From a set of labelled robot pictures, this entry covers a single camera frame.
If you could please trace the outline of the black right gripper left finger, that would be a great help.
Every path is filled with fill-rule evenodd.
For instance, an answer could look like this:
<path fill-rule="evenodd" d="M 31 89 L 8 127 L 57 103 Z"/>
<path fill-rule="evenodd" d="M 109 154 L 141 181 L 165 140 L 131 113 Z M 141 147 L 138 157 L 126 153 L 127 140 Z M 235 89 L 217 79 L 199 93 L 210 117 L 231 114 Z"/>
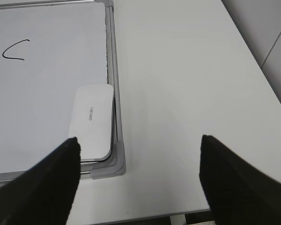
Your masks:
<path fill-rule="evenodd" d="M 81 177 L 81 148 L 69 138 L 0 187 L 0 225 L 65 225 Z"/>

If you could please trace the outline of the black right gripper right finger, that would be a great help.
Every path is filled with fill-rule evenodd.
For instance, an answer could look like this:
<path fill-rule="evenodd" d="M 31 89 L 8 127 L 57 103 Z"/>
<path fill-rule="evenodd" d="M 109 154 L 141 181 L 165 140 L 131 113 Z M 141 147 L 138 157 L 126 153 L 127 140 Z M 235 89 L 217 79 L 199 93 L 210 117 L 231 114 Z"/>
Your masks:
<path fill-rule="evenodd" d="M 211 135 L 201 139 L 199 178 L 217 225 L 281 225 L 281 183 Z"/>

